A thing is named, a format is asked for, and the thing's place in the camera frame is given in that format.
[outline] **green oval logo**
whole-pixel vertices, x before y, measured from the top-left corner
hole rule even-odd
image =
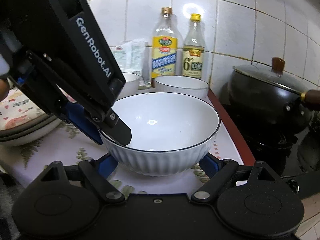
[[[167,37],[164,37],[164,38],[159,40],[159,43],[162,46],[170,46],[172,44],[172,41],[170,39],[168,39]]]

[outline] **bottle cap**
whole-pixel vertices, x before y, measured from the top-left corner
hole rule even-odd
[[[201,15],[197,13],[192,13],[190,17],[191,21],[201,21]]]
[[[172,8],[171,7],[162,7],[161,13],[172,14]]]

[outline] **stack of plates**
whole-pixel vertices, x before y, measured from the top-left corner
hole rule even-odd
[[[18,146],[48,134],[61,122],[47,115],[19,89],[11,89],[0,103],[0,144]]]

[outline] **clear bottle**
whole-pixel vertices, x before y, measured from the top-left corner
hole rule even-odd
[[[200,27],[201,15],[193,13],[190,20],[190,29],[183,43],[182,75],[201,79],[205,46]]]
[[[171,19],[172,8],[163,7],[161,14],[153,35],[152,79],[161,75],[174,75],[176,66],[178,39]]]

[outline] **red logo on label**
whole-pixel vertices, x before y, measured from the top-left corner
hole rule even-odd
[[[170,48],[169,47],[160,47],[160,51],[161,52],[170,52]]]

